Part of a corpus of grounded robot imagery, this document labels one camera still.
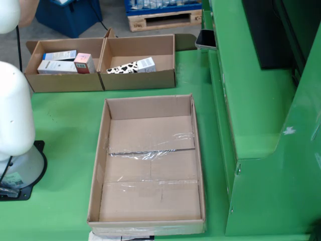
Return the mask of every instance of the product box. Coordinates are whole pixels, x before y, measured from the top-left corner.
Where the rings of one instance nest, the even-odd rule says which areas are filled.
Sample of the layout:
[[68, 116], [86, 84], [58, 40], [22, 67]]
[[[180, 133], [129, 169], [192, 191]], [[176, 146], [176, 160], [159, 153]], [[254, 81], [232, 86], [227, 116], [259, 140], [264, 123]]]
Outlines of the product box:
[[156, 66], [151, 57], [138, 60], [115, 68], [107, 69], [107, 74], [130, 74], [156, 72]]
[[91, 54], [79, 53], [75, 58], [74, 63], [79, 74], [90, 74], [96, 72]]
[[87, 222], [96, 235], [205, 231], [191, 95], [106, 99]]
[[99, 73], [42, 75], [38, 73], [37, 69], [41, 64], [43, 54], [70, 50], [91, 54], [97, 69], [104, 41], [107, 37], [115, 37], [112, 29], [107, 32], [104, 38], [28, 41], [26, 46], [32, 55], [25, 70], [25, 76], [33, 91], [103, 91]]
[[76, 74], [77, 69], [72, 61], [43, 60], [38, 67], [40, 74]]
[[[151, 57], [156, 72], [108, 74], [107, 70]], [[175, 87], [175, 35], [108, 38], [98, 71], [106, 90]]]
[[74, 61], [77, 56], [77, 50], [63, 51], [56, 53], [46, 53], [43, 55], [43, 60], [69, 60]]

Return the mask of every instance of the green table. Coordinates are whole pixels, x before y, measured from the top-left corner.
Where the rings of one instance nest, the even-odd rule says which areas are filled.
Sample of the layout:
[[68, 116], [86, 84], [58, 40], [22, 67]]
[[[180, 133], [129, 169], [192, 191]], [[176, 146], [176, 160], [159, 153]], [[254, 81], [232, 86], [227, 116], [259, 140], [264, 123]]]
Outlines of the green table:
[[[37, 140], [46, 142], [48, 169], [30, 200], [0, 204], [1, 240], [88, 240], [86, 218], [104, 99], [189, 93], [194, 96], [198, 118], [207, 231], [156, 239], [304, 240], [303, 235], [223, 237], [229, 203], [208, 62], [206, 51], [178, 52], [177, 87], [172, 89], [34, 94]], [[218, 62], [211, 66], [212, 73], [219, 71]]]

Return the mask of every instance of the wooden pallet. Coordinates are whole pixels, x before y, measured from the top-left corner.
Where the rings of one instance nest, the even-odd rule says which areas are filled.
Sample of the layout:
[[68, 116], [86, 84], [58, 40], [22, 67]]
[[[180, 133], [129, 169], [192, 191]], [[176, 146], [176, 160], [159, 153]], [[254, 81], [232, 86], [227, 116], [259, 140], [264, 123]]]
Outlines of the wooden pallet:
[[202, 22], [202, 10], [128, 16], [128, 21], [132, 32], [191, 26]]

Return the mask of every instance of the black cable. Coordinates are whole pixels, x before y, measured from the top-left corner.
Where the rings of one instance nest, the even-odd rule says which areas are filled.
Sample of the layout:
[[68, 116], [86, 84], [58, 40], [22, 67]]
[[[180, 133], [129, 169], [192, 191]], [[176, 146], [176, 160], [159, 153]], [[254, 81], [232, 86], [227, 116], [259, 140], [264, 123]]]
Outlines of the black cable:
[[97, 17], [98, 21], [102, 24], [102, 26], [105, 28], [105, 30], [108, 31], [108, 28], [106, 28], [106, 26], [105, 26], [105, 25], [103, 24], [103, 22], [100, 20], [100, 18], [99, 18], [99, 16], [98, 16], [98, 13], [96, 12], [94, 6], [92, 5], [91, 0], [88, 0], [88, 2], [89, 2], [89, 4], [90, 4], [91, 8], [93, 9], [94, 13], [96, 14], [96, 17]]
[[17, 42], [18, 42], [19, 65], [20, 65], [20, 71], [22, 72], [22, 58], [21, 58], [21, 47], [20, 47], [20, 34], [19, 34], [19, 27], [18, 27], [18, 26], [16, 26], [16, 32], [17, 32]]
[[12, 156], [10, 156], [9, 161], [8, 161], [8, 163], [7, 163], [7, 166], [6, 166], [4, 172], [3, 172], [2, 175], [1, 175], [0, 185], [1, 185], [1, 182], [2, 182], [3, 178], [5, 177], [5, 174], [7, 173], [7, 170], [8, 170], [8, 168], [9, 168], [9, 165], [10, 165], [11, 160], [12, 160]]

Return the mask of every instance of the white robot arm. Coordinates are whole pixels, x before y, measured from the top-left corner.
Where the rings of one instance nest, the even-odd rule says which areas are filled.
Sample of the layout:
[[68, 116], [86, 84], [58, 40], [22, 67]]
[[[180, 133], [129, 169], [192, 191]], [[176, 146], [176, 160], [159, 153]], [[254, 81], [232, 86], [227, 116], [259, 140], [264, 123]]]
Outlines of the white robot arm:
[[[16, 28], [19, 0], [0, 0], [0, 34]], [[20, 189], [33, 185], [46, 166], [34, 146], [35, 126], [29, 85], [23, 73], [0, 62], [0, 195], [18, 198]]]
[[19, 23], [21, 8], [19, 0], [0, 0], [0, 34], [6, 34]]
[[19, 69], [0, 62], [0, 161], [26, 153], [35, 141], [28, 82]]

